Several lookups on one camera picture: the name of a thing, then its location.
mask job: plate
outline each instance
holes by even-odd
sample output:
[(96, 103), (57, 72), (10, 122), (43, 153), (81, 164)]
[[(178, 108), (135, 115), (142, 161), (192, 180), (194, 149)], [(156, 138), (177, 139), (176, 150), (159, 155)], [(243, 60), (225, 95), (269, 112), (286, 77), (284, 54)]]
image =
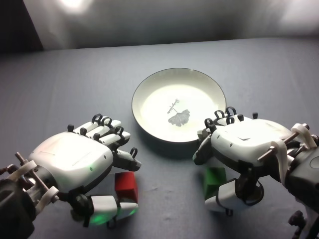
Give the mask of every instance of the plate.
[(172, 68), (147, 77), (135, 90), (132, 111), (149, 134), (168, 142), (191, 142), (204, 120), (225, 111), (222, 89), (209, 76), (192, 69)]

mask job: plate rim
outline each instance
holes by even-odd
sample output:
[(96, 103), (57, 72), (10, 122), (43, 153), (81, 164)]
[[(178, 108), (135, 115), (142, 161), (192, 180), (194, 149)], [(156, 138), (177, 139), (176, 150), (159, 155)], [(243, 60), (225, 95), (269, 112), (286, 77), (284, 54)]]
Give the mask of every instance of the plate rim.
[[(135, 93), (136, 93), (137, 89), (140, 87), (140, 85), (141, 85), (147, 78), (151, 77), (152, 75), (155, 75), (155, 74), (157, 74), (157, 73), (159, 73), (159, 72), (161, 72), (161, 71), (166, 71), (166, 70), (171, 70), (171, 69), (186, 69), (186, 70), (197, 71), (197, 70), (194, 70), (194, 69), (184, 68), (184, 67), (172, 67), (172, 68), (167, 68), (167, 69), (163, 69), (163, 70), (157, 71), (157, 72), (155, 72), (155, 73), (153, 73), (153, 74), (147, 76), (144, 80), (142, 80), (142, 82), (139, 83), (139, 85), (136, 87), (136, 89), (135, 89), (135, 91), (134, 91), (134, 93), (133, 93), (132, 101), (131, 101), (132, 114), (133, 114), (133, 117), (134, 117), (134, 119), (135, 119), (135, 122), (138, 123), (138, 125), (139, 125), (146, 133), (148, 133), (149, 135), (151, 135), (152, 137), (154, 137), (154, 138), (156, 138), (156, 139), (159, 139), (159, 140), (162, 140), (162, 141), (168, 142), (168, 143), (177, 143), (177, 144), (178, 144), (178, 143), (191, 143), (191, 142), (195, 142), (195, 141), (198, 140), (198, 138), (197, 138), (197, 139), (194, 139), (194, 140), (190, 140), (190, 141), (183, 141), (183, 142), (169, 141), (169, 140), (165, 140), (165, 139), (162, 139), (162, 138), (158, 138), (158, 137), (156, 137), (155, 135), (153, 135), (153, 134), (151, 134), (150, 132), (148, 132), (145, 128), (143, 128), (143, 126), (141, 126), (141, 124), (138, 122), (138, 120), (136, 119), (135, 114), (134, 114), (134, 110), (133, 110), (133, 99), (134, 99)], [(219, 85), (213, 78), (211, 78), (211, 77), (208, 76), (207, 74), (205, 74), (205, 73), (203, 73), (203, 72), (201, 72), (201, 71), (197, 71), (197, 72), (199, 72), (199, 73), (201, 73), (201, 74), (204, 74), (205, 76), (207, 76), (208, 78), (210, 78), (212, 81), (214, 81), (214, 82), (218, 85), (218, 87), (220, 88), (221, 92), (223, 93), (223, 96), (224, 96), (224, 99), (225, 99), (225, 109), (223, 109), (223, 111), (225, 112), (225, 111), (226, 111), (226, 108), (227, 108), (227, 107), (226, 107), (226, 106), (227, 106), (227, 99), (226, 99), (226, 96), (225, 96), (225, 93), (224, 93), (223, 89), (220, 87), (220, 85)]]

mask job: block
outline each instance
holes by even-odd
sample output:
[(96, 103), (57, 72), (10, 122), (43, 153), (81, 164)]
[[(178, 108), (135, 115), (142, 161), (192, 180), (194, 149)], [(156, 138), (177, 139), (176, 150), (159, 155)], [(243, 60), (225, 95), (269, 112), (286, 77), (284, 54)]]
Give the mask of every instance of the block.
[(204, 176), (204, 197), (211, 198), (220, 185), (226, 183), (225, 168), (207, 168)]
[(138, 186), (133, 172), (115, 174), (115, 192), (119, 200), (128, 198), (138, 203)]

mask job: robotic hand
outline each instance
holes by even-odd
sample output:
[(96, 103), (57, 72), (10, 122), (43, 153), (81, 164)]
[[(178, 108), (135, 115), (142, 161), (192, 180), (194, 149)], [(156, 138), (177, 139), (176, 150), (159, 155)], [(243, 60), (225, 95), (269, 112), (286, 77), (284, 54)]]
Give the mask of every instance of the robotic hand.
[(121, 122), (95, 115), (92, 120), (74, 129), (57, 134), (40, 144), (25, 160), (16, 157), (21, 167), (10, 165), (0, 174), (10, 175), (0, 180), (0, 237), (28, 238), (32, 221), (50, 202), (68, 202), (72, 217), (90, 223), (107, 223), (132, 215), (138, 209), (136, 200), (113, 196), (85, 196), (111, 171), (112, 166), (137, 171), (141, 163), (135, 159), (137, 149), (124, 152), (130, 134)]
[(193, 156), (196, 165), (215, 156), (240, 173), (219, 186), (213, 197), (205, 201), (209, 210), (232, 215), (257, 204), (264, 189), (258, 181), (270, 175), (281, 182), (296, 200), (306, 207), (308, 218), (295, 212), (289, 223), (298, 226), (294, 239), (315, 239), (319, 233), (319, 144), (306, 124), (295, 124), (291, 130), (264, 119), (238, 115), (233, 107), (215, 112), (216, 119), (205, 120), (206, 128), (197, 132), (202, 141)]

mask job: table surface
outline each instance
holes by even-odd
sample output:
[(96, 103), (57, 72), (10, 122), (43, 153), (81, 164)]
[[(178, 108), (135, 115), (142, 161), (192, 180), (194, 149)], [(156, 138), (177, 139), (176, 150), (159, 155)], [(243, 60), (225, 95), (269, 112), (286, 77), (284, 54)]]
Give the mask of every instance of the table surface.
[[(48, 51), (0, 57), (1, 166), (28, 156), (48, 137), (80, 125), (95, 113), (123, 122), (132, 134), (124, 150), (136, 147), (142, 168), (136, 173), (140, 210), (118, 223), (83, 228), (64, 202), (49, 205), (34, 221), (32, 239), (210, 239), (291, 238), (288, 218), (303, 206), (270, 177), (260, 181), (259, 204), (224, 214), (205, 209), (202, 173), (191, 157), (196, 144), (171, 145), (148, 136), (135, 122), (131, 99), (154, 72), (191, 68), (212, 77), (228, 106), (288, 128), (308, 123), (319, 133), (319, 40), (247, 39), (171, 45)], [(238, 176), (227, 169), (228, 179)], [(112, 179), (94, 193), (112, 190)]]

